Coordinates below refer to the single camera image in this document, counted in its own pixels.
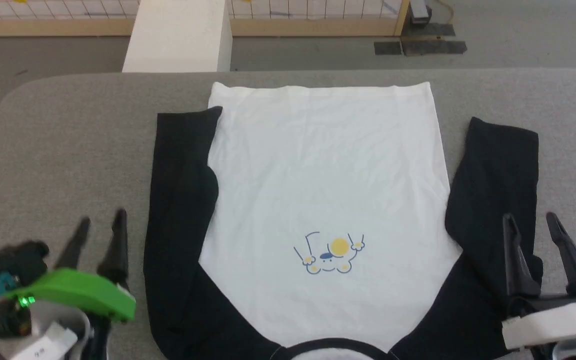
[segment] white label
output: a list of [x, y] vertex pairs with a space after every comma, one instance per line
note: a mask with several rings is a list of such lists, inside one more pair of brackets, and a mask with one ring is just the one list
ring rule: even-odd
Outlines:
[[46, 333], [10, 360], [60, 360], [77, 342], [77, 335], [58, 323], [52, 323]]

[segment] white grid panel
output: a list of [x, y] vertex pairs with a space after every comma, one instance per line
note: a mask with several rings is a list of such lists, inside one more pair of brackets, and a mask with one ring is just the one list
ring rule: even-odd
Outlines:
[[402, 0], [226, 0], [231, 19], [397, 18]]
[[[4, 19], [134, 19], [140, 0], [0, 0]], [[402, 0], [226, 0], [231, 19], [397, 18]]]

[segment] white plastic piece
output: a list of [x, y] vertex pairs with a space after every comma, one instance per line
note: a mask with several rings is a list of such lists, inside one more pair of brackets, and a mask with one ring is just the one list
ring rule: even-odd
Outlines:
[[52, 323], [46, 333], [11, 360], [60, 360], [77, 342], [77, 334], [58, 323]]
[[509, 350], [576, 339], [576, 303], [509, 319], [502, 334]]
[[225, 0], [142, 0], [123, 72], [230, 71], [232, 49]]

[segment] black neckband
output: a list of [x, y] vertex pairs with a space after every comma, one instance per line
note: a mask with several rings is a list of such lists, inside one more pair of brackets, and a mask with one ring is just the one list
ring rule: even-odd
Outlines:
[[271, 357], [272, 360], [291, 360], [295, 357], [308, 353], [314, 350], [320, 349], [346, 349], [350, 351], [355, 351], [357, 353], [366, 355], [372, 360], [393, 360], [397, 359], [394, 354], [385, 353], [378, 348], [372, 346], [371, 344], [366, 344], [365, 342], [344, 339], [341, 337], [329, 337], [326, 339], [317, 339], [306, 342], [301, 342], [294, 346], [288, 348], [280, 348], [274, 356]]

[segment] green plastic piece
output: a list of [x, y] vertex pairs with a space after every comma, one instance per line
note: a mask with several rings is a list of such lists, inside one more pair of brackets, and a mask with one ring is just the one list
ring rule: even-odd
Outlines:
[[6, 296], [52, 301], [108, 317], [114, 322], [133, 321], [137, 307], [128, 291], [107, 278], [71, 268], [50, 271], [32, 285], [14, 289]]

